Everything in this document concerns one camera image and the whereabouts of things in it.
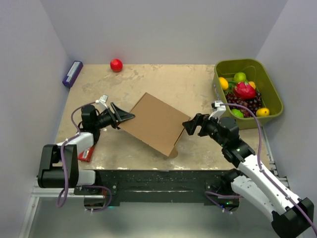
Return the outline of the brown cardboard box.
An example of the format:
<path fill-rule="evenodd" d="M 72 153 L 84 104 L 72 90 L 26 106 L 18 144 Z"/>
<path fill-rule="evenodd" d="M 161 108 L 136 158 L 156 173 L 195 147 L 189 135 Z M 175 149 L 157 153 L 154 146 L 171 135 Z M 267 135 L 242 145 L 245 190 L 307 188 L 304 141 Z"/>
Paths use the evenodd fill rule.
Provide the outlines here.
<path fill-rule="evenodd" d="M 176 144 L 190 117 L 155 96 L 145 93 L 130 113 L 133 119 L 119 127 L 169 158 L 176 158 Z"/>

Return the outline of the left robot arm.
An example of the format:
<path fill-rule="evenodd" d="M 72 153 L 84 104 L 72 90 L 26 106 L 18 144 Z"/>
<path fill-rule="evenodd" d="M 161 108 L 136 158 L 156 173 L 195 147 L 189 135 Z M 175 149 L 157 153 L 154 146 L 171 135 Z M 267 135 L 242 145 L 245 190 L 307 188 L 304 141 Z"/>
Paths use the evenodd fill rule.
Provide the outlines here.
<path fill-rule="evenodd" d="M 72 112 L 75 135 L 61 143 L 47 144 L 42 149 L 37 176 L 39 187 L 75 188 L 85 185 L 91 194 L 101 192 L 103 183 L 96 178 L 95 172 L 79 171 L 78 156 L 97 144 L 102 129 L 108 126 L 118 129 L 122 122 L 135 118 L 133 113 L 120 109 L 114 103 L 110 106 L 99 112 L 92 102 Z"/>

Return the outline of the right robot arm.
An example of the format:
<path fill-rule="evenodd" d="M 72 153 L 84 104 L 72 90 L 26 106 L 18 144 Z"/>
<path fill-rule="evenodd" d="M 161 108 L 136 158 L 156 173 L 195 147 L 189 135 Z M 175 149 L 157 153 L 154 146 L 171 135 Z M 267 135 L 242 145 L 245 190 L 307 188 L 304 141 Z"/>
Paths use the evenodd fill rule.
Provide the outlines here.
<path fill-rule="evenodd" d="M 220 183 L 222 192 L 235 192 L 251 202 L 265 214 L 279 237 L 296 238 L 308 228 L 317 229 L 314 204 L 308 198 L 301 199 L 267 169 L 260 156 L 240 139 L 233 118 L 196 114 L 182 125 L 189 135 L 200 126 L 200 137 L 209 136 L 222 147 L 225 159 L 235 167 L 233 177 Z"/>

